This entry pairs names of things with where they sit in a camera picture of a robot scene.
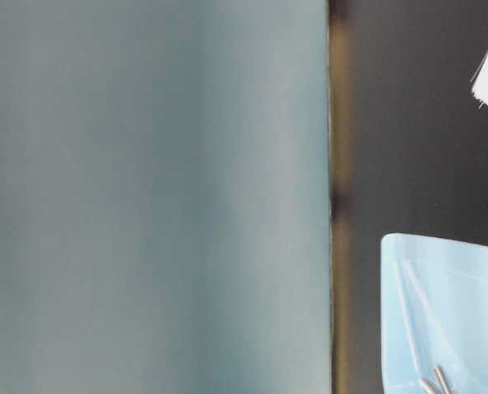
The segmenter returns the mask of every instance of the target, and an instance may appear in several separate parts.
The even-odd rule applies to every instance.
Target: metal rod
[[[425,379],[419,379],[419,385],[426,394],[437,394],[432,385]]]
[[[440,383],[441,388],[443,389],[444,394],[451,394],[449,385],[447,384],[447,379],[444,377],[443,370],[441,367],[434,368],[435,376],[438,378],[438,382]]]

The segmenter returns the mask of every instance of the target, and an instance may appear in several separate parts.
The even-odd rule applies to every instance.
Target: light blue plastic tray
[[[454,394],[488,394],[488,247],[387,235],[381,270],[384,392],[423,393],[440,366]]]

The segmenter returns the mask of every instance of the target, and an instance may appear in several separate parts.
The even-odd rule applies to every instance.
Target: dark surface
[[[336,139],[334,160],[348,158],[333,165],[336,176],[349,167],[348,189],[334,190],[345,195],[335,208],[346,211],[349,252],[334,264],[349,274],[334,281],[347,288],[349,324],[335,335],[348,344],[348,371],[334,366],[334,381],[346,384],[335,391],[381,393],[381,237],[488,245],[488,109],[470,82],[488,49],[488,0],[341,3],[332,24],[349,31],[350,127],[333,129],[349,141]],[[334,224],[338,237],[344,228]]]

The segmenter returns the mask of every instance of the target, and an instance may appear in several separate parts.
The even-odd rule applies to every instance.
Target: black background
[[[348,281],[349,324],[334,340],[349,344],[343,392],[382,393],[381,237],[488,245],[488,108],[470,81],[488,49],[488,0],[343,0],[331,10],[332,24],[348,26],[351,91],[348,130],[332,127],[348,133],[332,153],[350,167],[348,190],[333,190],[334,214],[349,222],[348,256],[334,254],[348,265],[334,280]],[[334,381],[341,373],[335,365]]]

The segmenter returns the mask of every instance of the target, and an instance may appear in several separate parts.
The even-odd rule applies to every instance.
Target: metal pin
[[[447,384],[447,379],[444,377],[443,370],[441,367],[434,368],[435,376],[438,378],[438,382],[440,383],[441,388],[443,389],[444,394],[450,394],[449,385]]]
[[[425,379],[419,379],[419,385],[426,394],[437,394],[432,385]]]

